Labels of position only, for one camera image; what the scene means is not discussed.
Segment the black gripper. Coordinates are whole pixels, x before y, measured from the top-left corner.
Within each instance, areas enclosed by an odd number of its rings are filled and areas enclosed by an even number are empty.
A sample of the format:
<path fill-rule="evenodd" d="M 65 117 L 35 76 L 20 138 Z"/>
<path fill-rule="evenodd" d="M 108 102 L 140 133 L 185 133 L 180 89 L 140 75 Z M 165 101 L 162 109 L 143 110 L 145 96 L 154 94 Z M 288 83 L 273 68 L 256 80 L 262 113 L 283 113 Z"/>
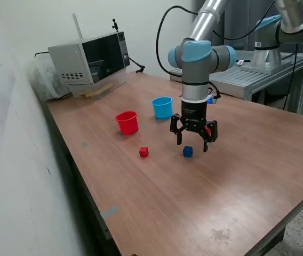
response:
<path fill-rule="evenodd" d="M 218 122 L 206 121 L 207 103 L 181 101 L 181 116 L 174 114 L 171 117 L 170 131 L 177 136 L 177 145 L 182 144 L 183 130 L 199 133 L 204 140 L 203 151 L 207 152 L 209 143 L 218 138 Z"/>

